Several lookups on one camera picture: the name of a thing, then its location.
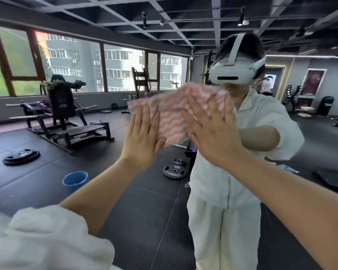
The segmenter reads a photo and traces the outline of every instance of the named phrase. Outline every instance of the blue bucket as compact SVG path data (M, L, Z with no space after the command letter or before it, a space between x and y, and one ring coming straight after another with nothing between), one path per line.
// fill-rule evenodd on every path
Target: blue bucket
M63 185L68 187L70 193L74 193L86 184L87 178L88 173L85 171L72 172L64 177Z

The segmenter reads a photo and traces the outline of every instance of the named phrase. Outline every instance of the white outfit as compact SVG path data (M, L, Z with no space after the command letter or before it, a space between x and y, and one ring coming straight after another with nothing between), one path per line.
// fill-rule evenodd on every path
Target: white outfit
M264 92L271 92L272 90L270 89L271 82L268 79L265 79L262 81L262 90L260 91L261 93Z
M280 134L270 152L258 157L288 160L304 137L275 98L250 89L238 110L239 129L269 125ZM189 228L198 270L256 270L260 237L260 200L225 170L198 152L190 176Z
M115 270L110 241L88 234L83 217L60 206L19 210L0 229L0 270Z

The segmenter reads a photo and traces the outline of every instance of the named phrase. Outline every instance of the pink and white striped cloth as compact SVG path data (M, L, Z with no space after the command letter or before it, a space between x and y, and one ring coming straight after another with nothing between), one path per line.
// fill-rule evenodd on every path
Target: pink and white striped cloth
M164 136L166 138L164 146L181 143L188 139L188 124L185 122L180 110L187 110L194 116L193 110L190 108L188 99L193 95L210 115L208 99L215 95L218 108L222 117L224 117L224 99L229 93L215 86L205 86L196 83L186 83L179 89L171 92L164 92L154 95L148 99L137 99L129 101L129 110L135 114L139 105L148 104L150 107L150 120L152 120L156 111L160 111L160 122L158 138Z

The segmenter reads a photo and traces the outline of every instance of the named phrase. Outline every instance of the forearm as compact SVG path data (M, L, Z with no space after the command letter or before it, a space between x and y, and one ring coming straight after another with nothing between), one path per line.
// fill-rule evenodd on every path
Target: forearm
M239 129L240 139L247 150L271 151L280 142L279 132L273 126Z
M226 168L266 204L325 270L338 270L338 194L249 152Z
M84 217L89 234L96 235L135 175L136 169L125 160L118 160L70 195L60 206Z

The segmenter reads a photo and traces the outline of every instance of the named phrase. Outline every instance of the vr headset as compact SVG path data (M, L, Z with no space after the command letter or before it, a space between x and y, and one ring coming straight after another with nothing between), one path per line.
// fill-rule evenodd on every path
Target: vr headset
M235 39L229 58L214 63L209 70L209 79L213 84L248 84L259 68L265 64L266 56L258 61L238 56L239 46L245 33L239 33Z

